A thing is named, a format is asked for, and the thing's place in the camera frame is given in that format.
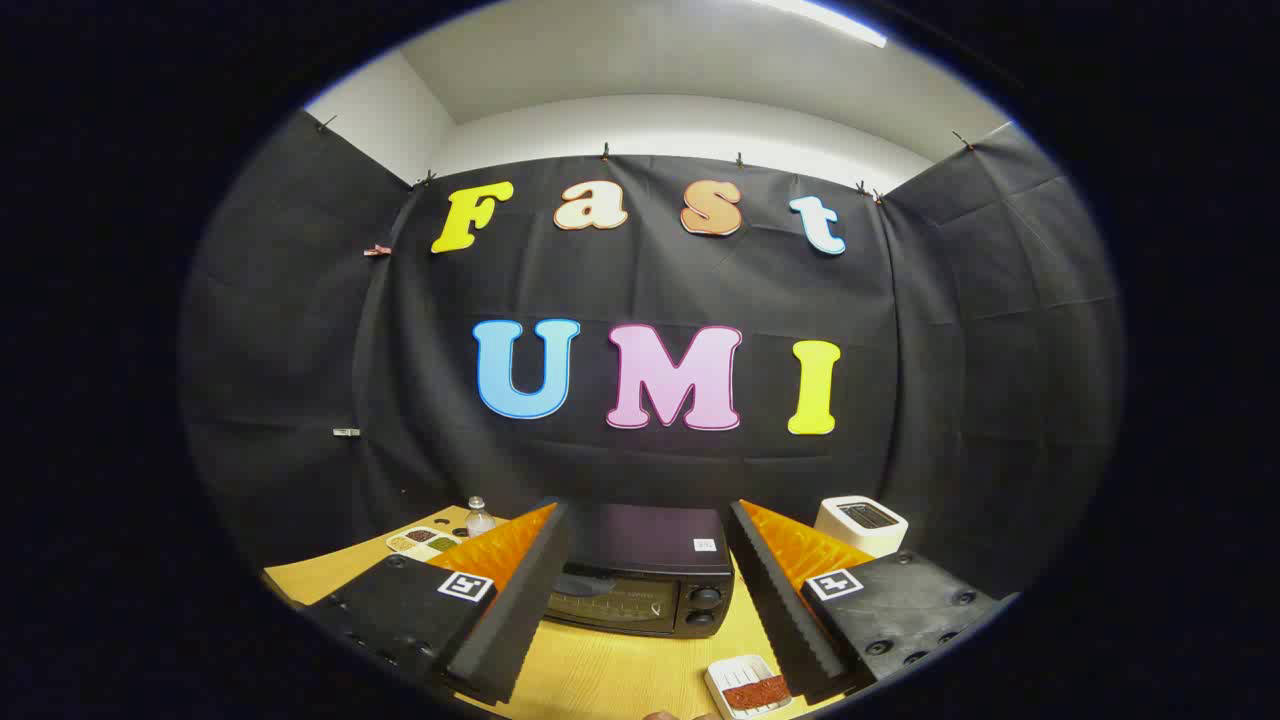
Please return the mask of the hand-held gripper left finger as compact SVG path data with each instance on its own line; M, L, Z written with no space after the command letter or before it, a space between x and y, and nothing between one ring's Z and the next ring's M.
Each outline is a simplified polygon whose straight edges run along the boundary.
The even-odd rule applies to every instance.
M406 684L507 702L572 534L570 506L544 502L426 562L389 555L300 611Z

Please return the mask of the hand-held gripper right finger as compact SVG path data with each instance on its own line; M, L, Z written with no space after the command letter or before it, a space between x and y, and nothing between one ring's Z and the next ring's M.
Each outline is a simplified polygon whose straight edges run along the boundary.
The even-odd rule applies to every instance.
M724 533L791 693L812 705L892 684L1009 606L922 553L876 559L746 500Z

